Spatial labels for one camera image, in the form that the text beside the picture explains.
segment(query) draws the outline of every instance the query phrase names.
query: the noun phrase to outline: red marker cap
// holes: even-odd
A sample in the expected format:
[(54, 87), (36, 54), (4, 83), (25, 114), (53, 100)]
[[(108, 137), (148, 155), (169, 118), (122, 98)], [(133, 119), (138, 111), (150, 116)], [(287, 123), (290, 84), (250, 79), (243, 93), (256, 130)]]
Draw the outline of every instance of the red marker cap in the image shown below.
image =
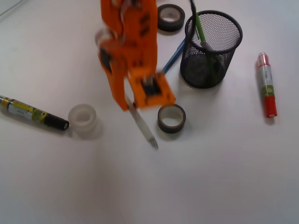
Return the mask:
[(266, 117), (273, 118), (277, 116), (275, 97), (265, 97)]

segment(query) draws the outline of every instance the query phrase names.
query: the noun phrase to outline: red marker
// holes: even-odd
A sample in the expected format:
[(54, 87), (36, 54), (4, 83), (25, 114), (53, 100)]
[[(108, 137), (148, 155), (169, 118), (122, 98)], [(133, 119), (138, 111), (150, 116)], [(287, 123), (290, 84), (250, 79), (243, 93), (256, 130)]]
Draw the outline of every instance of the red marker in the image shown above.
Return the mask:
[(262, 94), (264, 98), (266, 117), (273, 118), (277, 116), (275, 93), (272, 80), (271, 66), (266, 53), (260, 53), (257, 58), (258, 75), (262, 83)]

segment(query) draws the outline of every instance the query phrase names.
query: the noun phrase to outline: tape roll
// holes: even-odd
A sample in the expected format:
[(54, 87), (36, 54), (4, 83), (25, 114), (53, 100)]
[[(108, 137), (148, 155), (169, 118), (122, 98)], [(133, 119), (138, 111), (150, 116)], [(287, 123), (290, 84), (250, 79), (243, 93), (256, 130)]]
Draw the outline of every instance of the tape roll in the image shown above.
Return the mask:
[(177, 5), (165, 4), (158, 7), (158, 28), (166, 32), (180, 30), (185, 21), (185, 12)]
[(186, 113), (179, 105), (162, 106), (158, 112), (158, 126), (165, 133), (178, 133), (185, 122)]
[(80, 104), (71, 109), (68, 116), (72, 129), (78, 133), (90, 133), (97, 125), (97, 113), (88, 104)]

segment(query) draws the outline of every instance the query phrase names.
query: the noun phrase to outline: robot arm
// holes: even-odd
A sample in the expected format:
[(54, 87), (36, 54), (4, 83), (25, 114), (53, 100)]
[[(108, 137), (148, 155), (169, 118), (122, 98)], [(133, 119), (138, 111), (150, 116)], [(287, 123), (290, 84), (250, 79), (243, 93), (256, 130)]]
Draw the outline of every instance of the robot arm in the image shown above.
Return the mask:
[(128, 109), (124, 79), (132, 87), (136, 108), (173, 104), (175, 97), (157, 67), (155, 0), (101, 0), (102, 19), (114, 37), (99, 41), (99, 59), (118, 105)]

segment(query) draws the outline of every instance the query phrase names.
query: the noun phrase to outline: yellow label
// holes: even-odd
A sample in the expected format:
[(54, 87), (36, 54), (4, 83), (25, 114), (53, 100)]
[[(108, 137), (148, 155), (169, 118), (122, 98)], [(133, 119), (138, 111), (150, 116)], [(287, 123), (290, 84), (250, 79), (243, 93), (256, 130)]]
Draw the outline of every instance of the yellow label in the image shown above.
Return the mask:
[(2, 101), (1, 105), (6, 106), (10, 101), (11, 101), (10, 98), (5, 97), (4, 100)]
[(39, 121), (43, 124), (45, 117), (47, 116), (48, 113), (46, 113), (45, 111), (41, 111), (38, 109), (35, 109), (33, 114), (32, 114), (32, 119)]
[(20, 101), (13, 101), (12, 103), (11, 103), (11, 105), (13, 105), (13, 106), (16, 106), (16, 107), (19, 107), (19, 108), (21, 108), (21, 109), (23, 109), (23, 110), (25, 110), (25, 111), (29, 111), (30, 113), (32, 113), (33, 112), (33, 107), (31, 107), (31, 106), (29, 106), (29, 105), (27, 105), (27, 104), (24, 104), (24, 103), (22, 103), (22, 102), (20, 102)]

